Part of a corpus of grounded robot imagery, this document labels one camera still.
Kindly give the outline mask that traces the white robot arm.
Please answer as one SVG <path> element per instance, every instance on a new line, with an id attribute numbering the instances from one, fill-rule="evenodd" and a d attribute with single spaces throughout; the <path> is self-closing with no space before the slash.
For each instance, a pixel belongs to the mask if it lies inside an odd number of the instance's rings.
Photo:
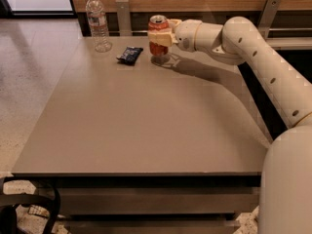
<path id="1" fill-rule="evenodd" d="M 150 46 L 178 46 L 226 64 L 247 63 L 278 110 L 287 130 L 265 156 L 260 185 L 258 234 L 312 234 L 312 85 L 246 18 L 225 24 L 150 18 Z"/>

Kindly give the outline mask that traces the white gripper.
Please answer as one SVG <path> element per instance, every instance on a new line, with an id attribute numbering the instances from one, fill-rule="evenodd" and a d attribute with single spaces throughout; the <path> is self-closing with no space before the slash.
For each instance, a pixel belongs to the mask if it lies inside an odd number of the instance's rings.
<path id="1" fill-rule="evenodd" d="M 149 30 L 147 32 L 150 42 L 171 47 L 177 43 L 177 46 L 186 52 L 195 52 L 196 33 L 202 24 L 200 20 L 188 19 L 181 21 L 180 19 L 168 19 L 170 28 L 162 30 Z"/>

